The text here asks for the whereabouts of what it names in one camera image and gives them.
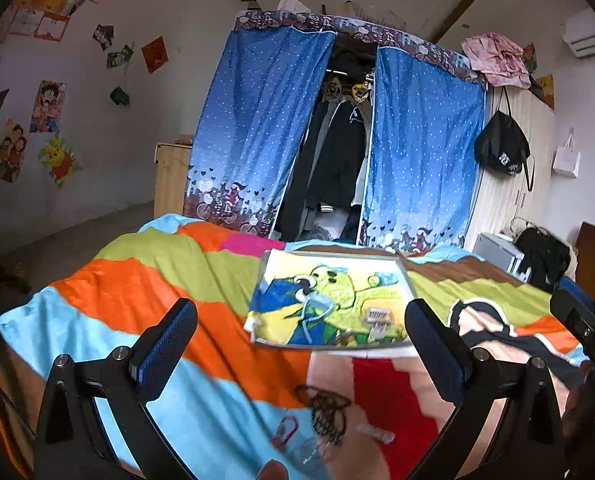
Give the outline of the blue dotted right curtain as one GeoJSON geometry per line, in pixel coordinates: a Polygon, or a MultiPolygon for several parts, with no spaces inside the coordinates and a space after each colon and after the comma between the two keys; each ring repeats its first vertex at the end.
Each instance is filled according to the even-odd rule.
{"type": "Polygon", "coordinates": [[[359,245],[407,254],[463,245],[485,98],[477,82],[379,48],[359,245]]]}

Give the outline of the silver claw hair clip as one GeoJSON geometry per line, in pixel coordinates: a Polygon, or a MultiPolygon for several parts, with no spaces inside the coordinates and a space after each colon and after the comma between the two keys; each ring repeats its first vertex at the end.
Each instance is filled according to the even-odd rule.
{"type": "Polygon", "coordinates": [[[368,308],[363,311],[363,324],[369,330],[370,341],[381,340],[393,325],[393,312],[387,309],[368,308]]]}

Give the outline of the family cartoon sticker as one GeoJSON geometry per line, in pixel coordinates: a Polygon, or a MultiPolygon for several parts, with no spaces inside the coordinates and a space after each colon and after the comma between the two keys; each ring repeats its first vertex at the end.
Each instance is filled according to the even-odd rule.
{"type": "Polygon", "coordinates": [[[28,142],[28,132],[16,120],[9,118],[0,142],[0,180],[14,183],[18,179],[28,142]]]}

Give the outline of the white tray with cartoon lining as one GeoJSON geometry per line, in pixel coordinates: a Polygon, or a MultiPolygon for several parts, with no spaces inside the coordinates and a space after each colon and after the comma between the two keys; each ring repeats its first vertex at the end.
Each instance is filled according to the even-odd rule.
{"type": "Polygon", "coordinates": [[[254,342],[273,347],[402,346],[413,298],[396,256],[273,249],[262,257],[244,330],[254,342]]]}

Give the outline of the anime poster on wall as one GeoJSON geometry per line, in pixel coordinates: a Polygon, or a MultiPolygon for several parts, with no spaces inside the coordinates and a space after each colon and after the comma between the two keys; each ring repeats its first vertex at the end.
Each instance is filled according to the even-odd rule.
{"type": "Polygon", "coordinates": [[[58,131],[66,84],[43,80],[35,97],[29,131],[55,133],[58,131]]]}

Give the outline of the pink cloth on wardrobe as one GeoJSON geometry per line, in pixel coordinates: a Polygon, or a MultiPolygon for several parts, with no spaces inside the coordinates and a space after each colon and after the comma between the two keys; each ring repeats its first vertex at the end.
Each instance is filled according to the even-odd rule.
{"type": "Polygon", "coordinates": [[[523,49],[498,32],[465,38],[461,41],[463,54],[472,70],[484,75],[493,87],[517,87],[527,90],[531,86],[529,71],[523,61],[523,49]]]}

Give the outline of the white hair clip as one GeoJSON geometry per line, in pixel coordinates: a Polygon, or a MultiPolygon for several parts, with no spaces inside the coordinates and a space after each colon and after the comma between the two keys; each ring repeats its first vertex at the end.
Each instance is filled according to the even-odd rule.
{"type": "Polygon", "coordinates": [[[358,424],[356,426],[356,430],[360,434],[363,434],[364,436],[369,437],[372,440],[375,440],[385,445],[389,445],[395,440],[395,434],[393,434],[393,432],[377,428],[375,426],[367,424],[367,422],[362,422],[361,424],[358,424]]]}

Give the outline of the photo on wall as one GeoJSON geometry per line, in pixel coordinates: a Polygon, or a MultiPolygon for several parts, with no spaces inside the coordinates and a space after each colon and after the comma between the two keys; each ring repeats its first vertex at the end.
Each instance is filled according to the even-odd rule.
{"type": "Polygon", "coordinates": [[[96,26],[92,38],[96,40],[103,51],[106,51],[113,44],[114,26],[99,24],[96,26]]]}

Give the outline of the yellow bear sticker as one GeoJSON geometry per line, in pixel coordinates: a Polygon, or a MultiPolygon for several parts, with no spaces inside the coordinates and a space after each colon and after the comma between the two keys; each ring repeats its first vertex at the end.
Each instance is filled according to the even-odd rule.
{"type": "Polygon", "coordinates": [[[82,169],[72,148],[58,131],[55,131],[54,135],[44,142],[40,148],[38,159],[59,188],[74,172],[82,169]]]}

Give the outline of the blue dotted left curtain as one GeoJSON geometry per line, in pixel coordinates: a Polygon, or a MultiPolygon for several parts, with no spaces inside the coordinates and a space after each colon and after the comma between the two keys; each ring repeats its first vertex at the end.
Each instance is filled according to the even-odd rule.
{"type": "Polygon", "coordinates": [[[334,41],[293,27],[229,35],[194,134],[185,216],[270,235],[334,41]]]}

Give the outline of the white paper bag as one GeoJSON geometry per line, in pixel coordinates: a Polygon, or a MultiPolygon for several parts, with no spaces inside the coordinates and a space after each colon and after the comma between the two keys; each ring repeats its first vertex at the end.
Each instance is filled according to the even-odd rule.
{"type": "Polygon", "coordinates": [[[570,128],[567,140],[555,150],[552,171],[562,177],[577,178],[581,166],[581,152],[575,148],[574,129],[570,128]]]}

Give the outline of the blue dotted curtain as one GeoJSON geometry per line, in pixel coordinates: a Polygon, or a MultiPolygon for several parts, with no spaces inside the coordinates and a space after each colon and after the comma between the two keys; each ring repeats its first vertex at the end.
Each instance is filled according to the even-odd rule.
{"type": "Polygon", "coordinates": [[[185,216],[270,235],[334,41],[293,27],[229,35],[194,134],[185,216]]]}
{"type": "Polygon", "coordinates": [[[463,245],[485,98],[477,82],[379,48],[359,245],[407,254],[463,245]]]}

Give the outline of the white air conditioner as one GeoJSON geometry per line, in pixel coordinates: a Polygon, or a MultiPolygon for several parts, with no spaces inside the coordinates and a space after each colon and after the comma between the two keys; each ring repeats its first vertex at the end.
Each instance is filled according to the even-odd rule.
{"type": "Polygon", "coordinates": [[[579,11],[561,27],[562,39],[577,58],[595,56],[595,12],[592,8],[579,11]]]}

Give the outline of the colourful patchwork bed cover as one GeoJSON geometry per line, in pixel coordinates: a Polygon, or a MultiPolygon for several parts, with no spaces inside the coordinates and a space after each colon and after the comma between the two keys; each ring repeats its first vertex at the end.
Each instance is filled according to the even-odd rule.
{"type": "Polygon", "coordinates": [[[103,359],[188,299],[198,327],[148,410],[198,478],[277,460],[294,479],[404,479],[453,410],[406,332],[415,298],[499,361],[539,356],[559,401],[583,380],[550,295],[471,252],[284,244],[168,214],[0,315],[0,444],[32,478],[54,360],[103,359]]]}

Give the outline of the black hanging bag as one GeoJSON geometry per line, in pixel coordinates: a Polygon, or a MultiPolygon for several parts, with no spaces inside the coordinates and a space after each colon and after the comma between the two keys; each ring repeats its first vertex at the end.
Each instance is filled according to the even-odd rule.
{"type": "Polygon", "coordinates": [[[495,113],[475,139],[474,154],[482,167],[497,174],[514,177],[524,172],[527,190],[532,192],[535,169],[529,170],[529,140],[511,115],[506,87],[501,90],[495,113]]]}

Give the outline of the dark hanging clothes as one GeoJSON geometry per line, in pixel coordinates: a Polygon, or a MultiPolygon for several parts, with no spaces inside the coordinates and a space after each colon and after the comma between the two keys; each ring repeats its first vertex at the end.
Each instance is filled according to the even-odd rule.
{"type": "Polygon", "coordinates": [[[358,231],[372,129],[377,46],[337,37],[272,236],[340,240],[358,231]]]}

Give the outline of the red square paper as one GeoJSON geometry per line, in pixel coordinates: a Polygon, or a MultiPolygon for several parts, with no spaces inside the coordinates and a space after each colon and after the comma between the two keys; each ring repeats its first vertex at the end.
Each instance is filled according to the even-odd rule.
{"type": "Polygon", "coordinates": [[[146,70],[149,74],[156,72],[168,62],[166,44],[162,36],[157,37],[141,48],[146,70]]]}

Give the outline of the green wall ornament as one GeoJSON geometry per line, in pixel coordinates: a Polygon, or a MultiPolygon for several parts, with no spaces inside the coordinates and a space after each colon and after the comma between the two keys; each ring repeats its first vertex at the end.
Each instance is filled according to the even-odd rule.
{"type": "Polygon", "coordinates": [[[111,91],[110,99],[117,106],[128,106],[130,104],[129,94],[119,86],[111,91]]]}

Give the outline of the wooden cabinet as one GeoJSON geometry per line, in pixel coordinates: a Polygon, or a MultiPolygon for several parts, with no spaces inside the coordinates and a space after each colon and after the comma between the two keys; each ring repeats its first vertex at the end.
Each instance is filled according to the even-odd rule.
{"type": "Polygon", "coordinates": [[[186,177],[188,177],[190,145],[159,143],[156,145],[154,217],[182,214],[186,177]]]}

